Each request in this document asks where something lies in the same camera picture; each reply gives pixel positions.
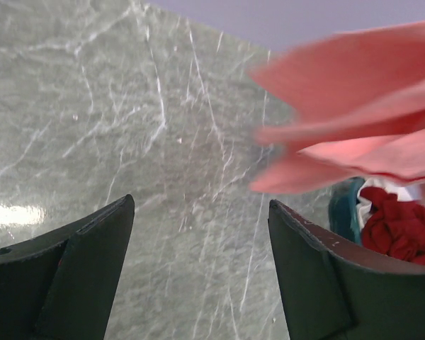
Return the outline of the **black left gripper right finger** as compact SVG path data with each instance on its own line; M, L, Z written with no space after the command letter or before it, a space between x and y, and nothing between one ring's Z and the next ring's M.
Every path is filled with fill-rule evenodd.
M363 248L277 200L268 230L291 339L425 339L425 266Z

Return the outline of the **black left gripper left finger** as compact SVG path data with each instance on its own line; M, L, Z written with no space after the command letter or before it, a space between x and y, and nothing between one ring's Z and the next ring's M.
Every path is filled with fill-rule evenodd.
M134 216L126 195L0 248L0 339L103 339Z

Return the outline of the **salmon pink t shirt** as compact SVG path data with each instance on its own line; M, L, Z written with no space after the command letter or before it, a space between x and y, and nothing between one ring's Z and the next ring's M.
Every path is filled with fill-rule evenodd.
M425 21L340 33L251 72L297 115L256 131L282 156L251 183L305 193L352 176L416 185L425 204Z

